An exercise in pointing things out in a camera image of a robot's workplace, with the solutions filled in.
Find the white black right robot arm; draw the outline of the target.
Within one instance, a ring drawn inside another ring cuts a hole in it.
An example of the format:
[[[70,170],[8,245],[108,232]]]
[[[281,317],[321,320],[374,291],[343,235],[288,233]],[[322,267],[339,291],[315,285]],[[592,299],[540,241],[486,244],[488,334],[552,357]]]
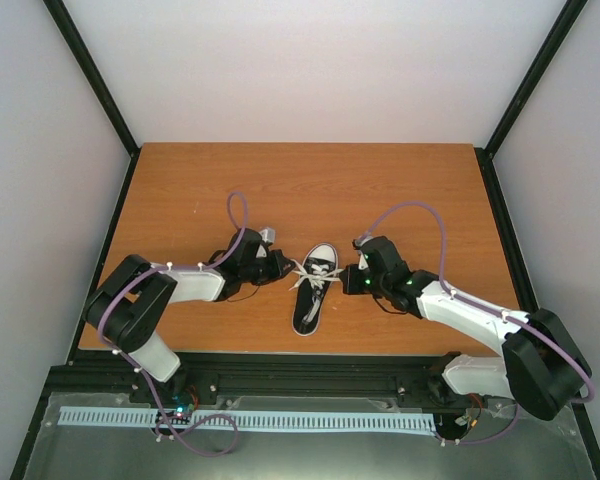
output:
[[[431,385],[438,402],[469,394],[508,398],[550,421],[586,388],[591,369],[560,317],[509,310],[458,290],[426,270],[410,270],[385,236],[355,244],[359,260],[339,278],[347,295],[386,300],[397,314],[450,327],[486,346],[490,357],[453,355]]]

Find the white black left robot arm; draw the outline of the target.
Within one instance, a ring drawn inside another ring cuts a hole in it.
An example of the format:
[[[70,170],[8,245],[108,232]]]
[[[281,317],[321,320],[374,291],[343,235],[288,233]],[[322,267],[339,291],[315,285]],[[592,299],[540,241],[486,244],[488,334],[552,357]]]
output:
[[[134,368],[150,375],[157,395],[177,402],[187,393],[188,378],[178,371],[180,358],[156,331],[165,309],[180,302],[223,302],[244,284],[260,287],[285,278],[295,263],[271,247],[274,238],[271,228],[240,230],[227,249],[193,266],[129,255],[88,297],[81,319],[127,355]]]

